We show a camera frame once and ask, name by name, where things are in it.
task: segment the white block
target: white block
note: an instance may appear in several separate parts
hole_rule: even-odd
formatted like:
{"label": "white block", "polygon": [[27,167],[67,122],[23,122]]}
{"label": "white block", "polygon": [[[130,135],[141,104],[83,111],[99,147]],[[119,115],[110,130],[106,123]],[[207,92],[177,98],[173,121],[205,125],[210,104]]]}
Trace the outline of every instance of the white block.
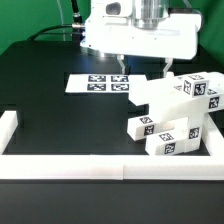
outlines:
{"label": "white block", "polygon": [[180,86],[181,80],[173,78],[154,79],[130,86],[129,100],[135,105],[144,105],[157,101],[158,97],[169,96],[178,92],[174,86]]}
{"label": "white block", "polygon": [[184,152],[186,136],[180,131],[162,132],[147,137],[146,152],[153,155],[174,155]]}
{"label": "white block", "polygon": [[149,116],[157,122],[170,121],[184,117],[194,117],[198,113],[208,111],[209,98],[189,98],[183,93],[159,98],[157,102],[150,103]]}
{"label": "white block", "polygon": [[204,113],[197,113],[195,116],[189,116],[188,117],[188,122],[187,122],[187,128],[195,128],[195,127],[201,127],[203,126],[204,123]]}
{"label": "white block", "polygon": [[134,141],[144,139],[148,135],[158,132],[172,130],[175,121],[156,123],[149,116],[141,116],[128,119],[128,134]]}
{"label": "white block", "polygon": [[181,84],[183,84],[184,75],[177,75],[175,77],[181,82]]}
{"label": "white block", "polygon": [[198,98],[207,95],[209,79],[202,73],[195,73],[183,76],[182,91],[191,98]]}
{"label": "white block", "polygon": [[209,114],[205,114],[202,139],[211,156],[224,156],[224,138]]}
{"label": "white block", "polygon": [[195,126],[189,128],[187,131],[187,138],[185,140],[184,152],[191,152],[199,149],[202,134],[202,126]]}
{"label": "white block", "polygon": [[219,86],[209,86],[208,89],[209,106],[208,112],[224,109],[224,89]]}
{"label": "white block", "polygon": [[209,79],[209,88],[211,87],[223,87],[224,86],[224,75],[219,72],[205,73],[203,76]]}
{"label": "white block", "polygon": [[17,125],[16,111],[5,111],[0,118],[0,154],[4,152]]}
{"label": "white block", "polygon": [[175,85],[174,89],[176,89],[176,91],[182,91],[183,85]]}

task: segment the white cube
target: white cube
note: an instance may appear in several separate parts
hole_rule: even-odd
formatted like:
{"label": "white cube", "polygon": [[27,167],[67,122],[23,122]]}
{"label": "white cube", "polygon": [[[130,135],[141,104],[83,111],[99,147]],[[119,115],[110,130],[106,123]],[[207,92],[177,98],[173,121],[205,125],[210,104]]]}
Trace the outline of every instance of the white cube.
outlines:
{"label": "white cube", "polygon": [[184,152],[186,136],[180,131],[167,131],[148,136],[146,152],[153,155],[175,155]]}
{"label": "white cube", "polygon": [[183,76],[182,91],[191,98],[207,95],[209,79],[203,77],[203,73]]}
{"label": "white cube", "polygon": [[146,138],[154,134],[155,123],[149,116],[141,116],[128,119],[128,134],[134,141]]}

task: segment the robot end effector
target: robot end effector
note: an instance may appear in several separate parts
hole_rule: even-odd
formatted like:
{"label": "robot end effector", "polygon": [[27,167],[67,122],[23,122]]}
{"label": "robot end effector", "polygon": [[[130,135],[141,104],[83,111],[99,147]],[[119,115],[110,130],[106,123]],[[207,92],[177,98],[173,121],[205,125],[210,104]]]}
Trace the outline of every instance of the robot end effector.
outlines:
{"label": "robot end effector", "polygon": [[192,59],[202,15],[170,9],[169,0],[91,0],[85,22],[86,52]]}

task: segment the stacked blocks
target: stacked blocks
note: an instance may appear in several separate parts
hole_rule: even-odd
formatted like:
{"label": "stacked blocks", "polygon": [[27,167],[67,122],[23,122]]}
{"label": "stacked blocks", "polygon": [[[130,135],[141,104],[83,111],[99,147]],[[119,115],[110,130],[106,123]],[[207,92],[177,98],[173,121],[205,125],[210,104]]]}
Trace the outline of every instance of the stacked blocks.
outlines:
{"label": "stacked blocks", "polygon": [[[202,72],[161,79],[162,86],[167,87],[166,94],[164,88],[159,89],[160,80],[153,81],[144,84],[158,86],[157,94],[143,96],[144,102],[148,100],[149,114],[129,119],[128,134],[134,141],[146,138],[145,150],[150,155],[197,150],[204,114],[224,109],[223,75]],[[135,91],[131,92],[129,100],[141,105],[143,100]]]}

